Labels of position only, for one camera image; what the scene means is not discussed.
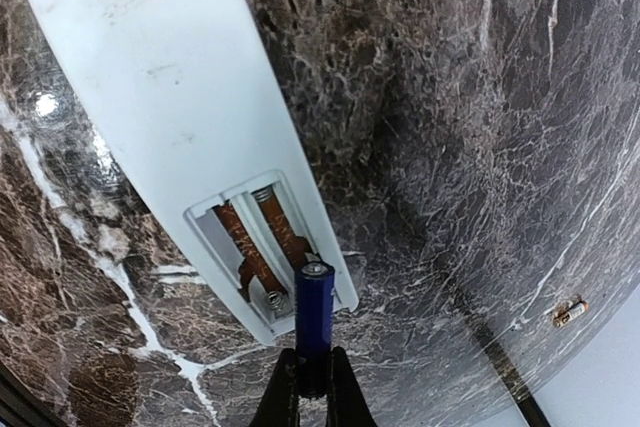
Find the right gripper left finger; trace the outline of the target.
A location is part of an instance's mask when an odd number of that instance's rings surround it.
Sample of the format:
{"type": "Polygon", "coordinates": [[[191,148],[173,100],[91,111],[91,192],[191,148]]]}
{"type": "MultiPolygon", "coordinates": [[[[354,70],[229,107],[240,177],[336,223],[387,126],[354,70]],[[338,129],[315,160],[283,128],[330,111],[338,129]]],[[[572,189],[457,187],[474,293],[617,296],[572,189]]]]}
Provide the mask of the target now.
{"type": "Polygon", "coordinates": [[[295,349],[281,351],[250,427],[299,427],[299,358],[295,349]]]}

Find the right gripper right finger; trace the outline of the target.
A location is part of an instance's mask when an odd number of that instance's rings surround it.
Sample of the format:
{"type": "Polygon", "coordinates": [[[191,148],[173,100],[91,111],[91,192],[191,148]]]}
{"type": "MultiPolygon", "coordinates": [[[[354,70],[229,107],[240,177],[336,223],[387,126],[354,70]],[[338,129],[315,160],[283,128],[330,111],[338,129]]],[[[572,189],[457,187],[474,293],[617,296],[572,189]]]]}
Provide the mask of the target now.
{"type": "Polygon", "coordinates": [[[326,386],[328,427],[377,426],[342,347],[331,351],[326,386]]]}

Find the blue battery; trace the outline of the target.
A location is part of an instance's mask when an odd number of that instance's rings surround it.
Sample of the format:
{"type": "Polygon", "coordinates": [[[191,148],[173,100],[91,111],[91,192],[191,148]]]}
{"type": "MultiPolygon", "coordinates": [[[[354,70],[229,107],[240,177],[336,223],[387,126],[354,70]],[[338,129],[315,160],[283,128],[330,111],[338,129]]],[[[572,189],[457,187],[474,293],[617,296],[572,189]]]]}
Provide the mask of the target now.
{"type": "Polygon", "coordinates": [[[309,262],[295,273],[295,342],[299,395],[326,395],[332,344],[335,270],[321,261],[309,262]]]}

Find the white remote control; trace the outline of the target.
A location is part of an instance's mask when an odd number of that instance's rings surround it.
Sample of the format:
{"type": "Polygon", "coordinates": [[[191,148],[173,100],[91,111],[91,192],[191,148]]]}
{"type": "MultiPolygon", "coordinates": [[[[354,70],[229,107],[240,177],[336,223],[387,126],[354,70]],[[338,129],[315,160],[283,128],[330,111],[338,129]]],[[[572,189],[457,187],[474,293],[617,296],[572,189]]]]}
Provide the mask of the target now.
{"type": "Polygon", "coordinates": [[[295,273],[358,298],[246,0],[28,0],[158,222],[251,335],[295,333],[295,273]]]}

